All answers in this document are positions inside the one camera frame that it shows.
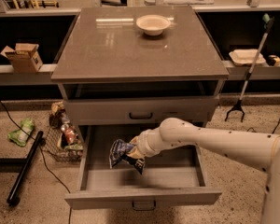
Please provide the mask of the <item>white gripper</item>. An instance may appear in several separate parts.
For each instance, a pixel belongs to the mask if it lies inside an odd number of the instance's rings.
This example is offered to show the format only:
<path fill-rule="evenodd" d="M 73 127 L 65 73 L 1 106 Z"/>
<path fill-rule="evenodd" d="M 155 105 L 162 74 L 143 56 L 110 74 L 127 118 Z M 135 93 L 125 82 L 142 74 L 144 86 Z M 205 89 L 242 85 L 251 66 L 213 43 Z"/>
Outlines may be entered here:
<path fill-rule="evenodd" d="M 159 130 L 146 130 L 131 140 L 134 146 L 129 146 L 126 155 L 133 159 L 153 157 L 165 150 L 165 142 Z"/>

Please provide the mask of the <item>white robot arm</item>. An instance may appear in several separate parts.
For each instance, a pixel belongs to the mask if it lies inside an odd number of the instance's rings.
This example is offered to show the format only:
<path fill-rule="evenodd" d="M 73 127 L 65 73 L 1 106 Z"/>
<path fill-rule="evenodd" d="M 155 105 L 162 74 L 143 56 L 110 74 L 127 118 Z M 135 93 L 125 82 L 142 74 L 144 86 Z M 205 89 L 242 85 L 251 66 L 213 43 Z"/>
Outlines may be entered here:
<path fill-rule="evenodd" d="M 197 127 L 177 118 L 165 119 L 133 139 L 132 158 L 153 157 L 164 150 L 195 145 L 268 174 L 260 224 L 280 224 L 280 134 Z"/>

